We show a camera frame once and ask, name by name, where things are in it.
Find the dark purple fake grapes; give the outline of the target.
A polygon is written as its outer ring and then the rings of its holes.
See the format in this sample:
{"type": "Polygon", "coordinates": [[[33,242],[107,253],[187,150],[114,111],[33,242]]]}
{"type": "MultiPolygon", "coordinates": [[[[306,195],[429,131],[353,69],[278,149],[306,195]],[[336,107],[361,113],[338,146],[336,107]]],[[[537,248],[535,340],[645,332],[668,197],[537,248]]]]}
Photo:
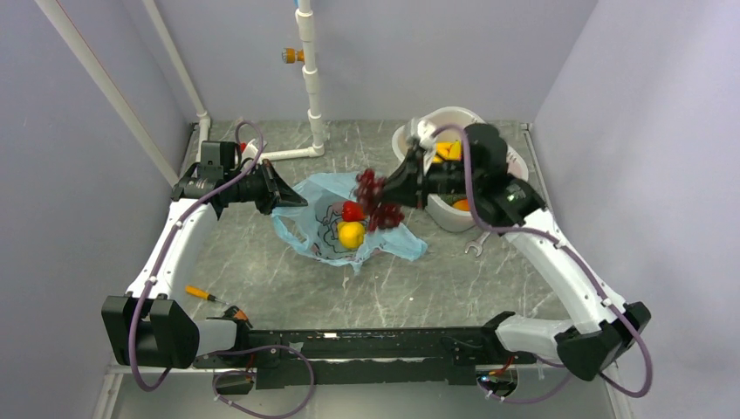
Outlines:
{"type": "Polygon", "coordinates": [[[401,206],[381,201],[386,178],[377,175],[372,168],[366,168],[356,175],[355,181],[353,196],[366,217],[367,231],[375,232],[399,227],[405,218],[401,206]]]}

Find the light blue plastic bag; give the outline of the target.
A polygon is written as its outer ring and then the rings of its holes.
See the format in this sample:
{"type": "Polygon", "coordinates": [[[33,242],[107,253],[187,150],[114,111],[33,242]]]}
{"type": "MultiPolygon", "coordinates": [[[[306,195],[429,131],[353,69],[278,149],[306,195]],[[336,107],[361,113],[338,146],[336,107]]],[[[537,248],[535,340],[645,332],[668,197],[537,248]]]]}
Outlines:
{"type": "Polygon", "coordinates": [[[331,266],[361,266],[376,254],[388,253],[415,261],[427,251],[426,242],[402,224],[391,230],[376,230],[365,235],[356,250],[339,241],[342,205],[352,201],[356,187],[355,172],[317,173],[294,186],[308,202],[305,207],[277,208],[271,220],[277,236],[301,256],[331,266]]]}

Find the red fake strawberry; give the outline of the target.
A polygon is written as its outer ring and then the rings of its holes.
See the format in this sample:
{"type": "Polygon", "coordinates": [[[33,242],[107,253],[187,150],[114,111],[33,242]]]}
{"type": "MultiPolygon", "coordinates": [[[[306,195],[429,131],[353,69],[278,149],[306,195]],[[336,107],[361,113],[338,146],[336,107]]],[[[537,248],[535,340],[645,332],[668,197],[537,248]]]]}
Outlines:
{"type": "Polygon", "coordinates": [[[366,221],[367,216],[363,207],[354,201],[345,201],[341,208],[341,218],[343,222],[354,223],[366,221]]]}

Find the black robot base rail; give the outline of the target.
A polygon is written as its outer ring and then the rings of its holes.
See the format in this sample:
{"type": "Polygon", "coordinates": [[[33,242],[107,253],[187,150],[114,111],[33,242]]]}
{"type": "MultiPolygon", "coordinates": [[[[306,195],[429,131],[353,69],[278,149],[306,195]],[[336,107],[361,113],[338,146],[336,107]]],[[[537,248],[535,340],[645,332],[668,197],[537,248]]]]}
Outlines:
{"type": "Polygon", "coordinates": [[[532,365],[489,326],[289,330],[241,329],[222,354],[198,356],[200,369],[248,368],[258,389],[318,385],[445,382],[474,386],[481,374],[532,365]]]}

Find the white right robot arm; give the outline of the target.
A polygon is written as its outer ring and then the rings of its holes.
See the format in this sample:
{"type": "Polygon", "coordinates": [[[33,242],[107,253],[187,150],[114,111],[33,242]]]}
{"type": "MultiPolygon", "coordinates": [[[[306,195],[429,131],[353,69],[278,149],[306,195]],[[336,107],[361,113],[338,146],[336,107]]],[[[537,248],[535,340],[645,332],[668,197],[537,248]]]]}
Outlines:
{"type": "Polygon", "coordinates": [[[382,203],[424,208],[431,195],[464,193],[480,228],[512,244],[537,270],[564,305],[566,320],[496,316],[481,350],[492,362],[515,352],[557,361],[591,381],[632,345],[652,370],[641,332],[651,313],[628,303],[599,278],[558,227],[542,196],[509,170],[509,146],[487,123],[436,126],[411,120],[404,127],[407,152],[383,182],[382,203]]]}

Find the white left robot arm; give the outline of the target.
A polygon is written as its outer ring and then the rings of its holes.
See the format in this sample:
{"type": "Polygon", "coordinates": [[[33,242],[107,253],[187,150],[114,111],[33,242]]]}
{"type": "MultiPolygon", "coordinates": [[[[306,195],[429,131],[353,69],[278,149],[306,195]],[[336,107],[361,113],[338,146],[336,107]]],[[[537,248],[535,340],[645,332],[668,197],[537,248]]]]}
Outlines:
{"type": "Polygon", "coordinates": [[[206,141],[201,161],[174,185],[167,221],[140,273],[127,290],[106,298],[102,319],[114,357],[129,367],[186,368],[205,354],[231,367],[251,351],[237,319],[194,320],[181,306],[205,239],[233,203],[254,203],[263,215],[301,208],[307,201],[268,160],[238,160],[234,142],[206,141]]]}

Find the yellow fake lemon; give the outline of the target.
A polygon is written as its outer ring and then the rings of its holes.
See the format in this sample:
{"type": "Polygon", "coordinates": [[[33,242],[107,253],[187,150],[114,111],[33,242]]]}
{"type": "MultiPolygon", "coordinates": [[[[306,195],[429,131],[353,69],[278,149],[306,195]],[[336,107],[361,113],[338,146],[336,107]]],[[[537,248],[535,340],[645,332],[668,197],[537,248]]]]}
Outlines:
{"type": "Polygon", "coordinates": [[[339,243],[348,250],[358,250],[364,243],[366,227],[362,222],[339,222],[337,226],[339,243]]]}

